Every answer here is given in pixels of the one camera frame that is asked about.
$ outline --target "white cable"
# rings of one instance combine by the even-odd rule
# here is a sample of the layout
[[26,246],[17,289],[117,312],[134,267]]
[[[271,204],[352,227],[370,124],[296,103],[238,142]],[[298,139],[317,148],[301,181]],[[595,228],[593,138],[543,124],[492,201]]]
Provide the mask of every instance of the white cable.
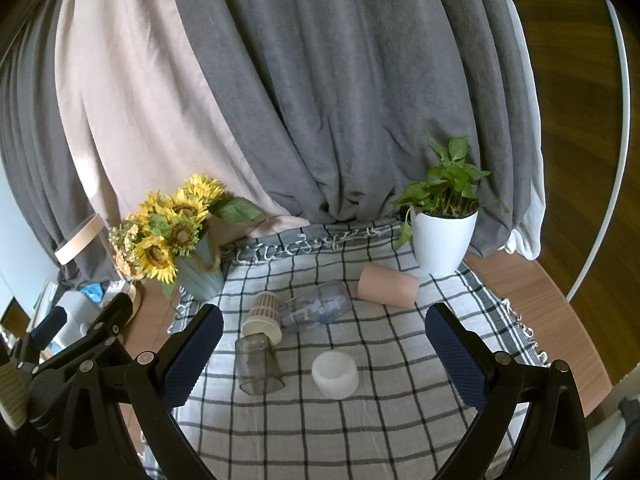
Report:
[[609,199],[609,205],[602,218],[602,225],[598,231],[598,236],[591,247],[591,252],[587,256],[580,274],[575,279],[574,285],[566,295],[567,301],[571,301],[578,288],[582,284],[582,280],[589,272],[589,268],[593,263],[600,245],[604,240],[604,236],[607,233],[607,228],[611,222],[613,211],[616,208],[616,202],[618,200],[618,194],[620,193],[620,186],[622,185],[622,177],[625,174],[626,153],[629,148],[629,130],[631,128],[631,88],[629,83],[629,65],[626,60],[625,39],[622,36],[622,28],[620,27],[620,20],[616,13],[616,8],[609,0],[604,0],[609,9],[609,15],[611,16],[611,25],[616,35],[616,43],[618,44],[618,57],[620,58],[620,75],[622,76],[622,138],[620,139],[620,154],[618,155],[618,168],[616,169],[616,177],[613,181],[613,189],[611,190],[611,197]]

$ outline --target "checkered tablecloth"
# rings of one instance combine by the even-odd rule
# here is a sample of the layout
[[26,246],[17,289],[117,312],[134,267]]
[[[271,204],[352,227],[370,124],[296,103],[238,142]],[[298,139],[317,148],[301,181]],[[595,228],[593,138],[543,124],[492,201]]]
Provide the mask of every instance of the checkered tablecloth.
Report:
[[[409,244],[395,251],[399,223],[311,226],[225,250],[226,282],[215,302],[225,331],[175,420],[219,479],[360,480],[429,479],[465,433],[476,410],[460,401],[424,335],[424,312],[444,301],[492,351],[540,365],[535,341],[464,264],[433,279],[415,263]],[[364,263],[418,276],[413,309],[356,298]],[[302,334],[285,334],[277,357],[286,386],[252,397],[238,388],[234,344],[254,298],[263,290],[284,303],[318,283],[342,280],[353,310],[337,322]],[[181,330],[199,307],[189,296],[172,330]],[[311,364],[324,350],[349,353],[360,386],[345,400],[322,396]],[[519,406],[490,468],[504,466],[526,407]],[[150,450],[147,472],[162,478]]]

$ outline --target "ribbed white pot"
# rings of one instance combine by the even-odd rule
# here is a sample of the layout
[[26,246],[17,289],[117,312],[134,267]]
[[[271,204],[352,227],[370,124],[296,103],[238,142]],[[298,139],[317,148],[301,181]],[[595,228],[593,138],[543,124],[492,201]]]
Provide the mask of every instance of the ribbed white pot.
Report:
[[437,218],[411,209],[415,261],[434,276],[458,270],[476,227],[478,212],[466,218]]

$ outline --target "metal bolt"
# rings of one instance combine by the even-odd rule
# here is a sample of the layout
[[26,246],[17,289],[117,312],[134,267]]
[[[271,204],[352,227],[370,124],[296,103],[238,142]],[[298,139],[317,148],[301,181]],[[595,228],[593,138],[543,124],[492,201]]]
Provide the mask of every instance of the metal bolt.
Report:
[[566,361],[562,361],[562,359],[556,360],[556,368],[561,372],[569,371],[569,365],[566,363]]
[[94,367],[94,362],[90,361],[90,360],[87,360],[87,361],[82,361],[80,363],[80,366],[78,367],[78,370],[80,370],[81,372],[88,372],[93,367]]
[[137,361],[141,364],[141,365],[148,365],[151,361],[154,360],[154,353],[153,352],[142,352],[142,354],[140,354],[137,358]]
[[511,362],[511,356],[507,352],[496,352],[494,359],[501,365],[508,365]]

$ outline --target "blue-gray vase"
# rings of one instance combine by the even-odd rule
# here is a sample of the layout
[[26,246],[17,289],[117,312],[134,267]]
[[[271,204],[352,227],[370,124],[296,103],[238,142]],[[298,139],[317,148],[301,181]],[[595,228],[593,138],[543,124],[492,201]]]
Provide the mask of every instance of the blue-gray vase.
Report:
[[209,240],[209,232],[204,233],[196,244],[195,254],[200,257],[200,262],[192,256],[177,256],[175,267],[178,271],[177,279],[184,289],[196,300],[213,300],[225,285],[220,270],[207,272],[212,269],[215,262],[215,254]]

